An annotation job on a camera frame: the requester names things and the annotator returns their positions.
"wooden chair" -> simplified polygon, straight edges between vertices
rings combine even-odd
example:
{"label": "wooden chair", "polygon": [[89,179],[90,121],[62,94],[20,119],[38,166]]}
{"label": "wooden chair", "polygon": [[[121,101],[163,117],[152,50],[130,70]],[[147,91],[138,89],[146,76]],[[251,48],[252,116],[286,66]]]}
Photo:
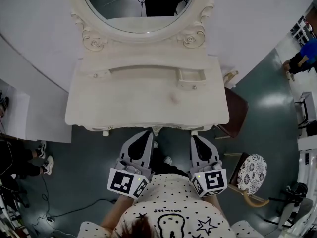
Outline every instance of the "wooden chair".
{"label": "wooden chair", "polygon": [[[248,195],[247,191],[246,190],[241,190],[238,188],[238,174],[239,174],[239,171],[240,171],[240,168],[242,166],[242,164],[245,162],[245,160],[250,156],[249,154],[247,153],[224,153],[225,156],[240,156],[240,159],[239,159],[239,162],[238,164],[236,165],[232,175],[231,175],[231,178],[229,180],[229,183],[228,183],[228,188],[232,189],[233,191],[237,192],[237,193],[240,193],[241,195],[243,195],[245,201],[247,202],[248,205],[252,206],[252,207],[256,207],[256,208],[259,208],[259,207],[263,207],[265,205],[267,205],[269,203],[269,200],[265,200],[265,199],[262,199],[258,196],[254,196],[254,195]],[[259,203],[254,203],[251,201],[251,199],[255,200],[255,201],[258,201]]]}
{"label": "wooden chair", "polygon": [[249,103],[246,100],[230,89],[226,87],[224,89],[229,110],[229,122],[227,124],[218,124],[217,127],[227,135],[215,137],[215,139],[236,137],[240,132],[249,108]]}

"white t-shirt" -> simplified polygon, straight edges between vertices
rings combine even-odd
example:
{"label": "white t-shirt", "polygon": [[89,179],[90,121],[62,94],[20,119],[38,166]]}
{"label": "white t-shirt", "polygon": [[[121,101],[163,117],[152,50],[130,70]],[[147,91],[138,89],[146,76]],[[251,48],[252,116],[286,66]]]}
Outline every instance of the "white t-shirt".
{"label": "white t-shirt", "polygon": [[[154,175],[114,231],[121,234],[123,222],[129,224],[143,216],[161,238],[236,237],[220,211],[200,199],[188,177],[177,174]],[[105,237],[110,233],[90,222],[84,222],[78,234],[78,238]]]}

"floral pattern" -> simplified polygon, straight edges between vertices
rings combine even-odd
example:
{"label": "floral pattern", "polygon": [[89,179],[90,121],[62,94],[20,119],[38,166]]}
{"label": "floral pattern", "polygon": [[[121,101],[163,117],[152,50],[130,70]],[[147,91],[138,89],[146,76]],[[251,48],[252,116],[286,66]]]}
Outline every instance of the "floral pattern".
{"label": "floral pattern", "polygon": [[246,190],[248,195],[256,193],[264,182],[267,173],[267,164],[258,154],[250,155],[241,165],[238,174],[238,188]]}

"sneaker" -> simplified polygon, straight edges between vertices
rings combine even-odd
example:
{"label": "sneaker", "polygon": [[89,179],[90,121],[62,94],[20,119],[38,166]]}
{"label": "sneaker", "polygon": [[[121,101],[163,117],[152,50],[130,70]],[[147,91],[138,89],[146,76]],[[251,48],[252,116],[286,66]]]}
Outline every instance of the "sneaker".
{"label": "sneaker", "polygon": [[171,166],[172,166],[172,164],[173,164],[173,162],[172,162],[172,158],[171,158],[171,157],[169,157],[169,156],[165,157],[165,159],[164,159],[164,163],[169,164],[169,165],[171,165]]}
{"label": "sneaker", "polygon": [[54,166],[54,159],[51,155],[48,156],[48,159],[42,165],[45,174],[50,175]]}
{"label": "sneaker", "polygon": [[45,159],[45,149],[46,149],[46,141],[41,141],[39,147],[37,150],[40,150],[40,154],[38,155],[38,157]]}

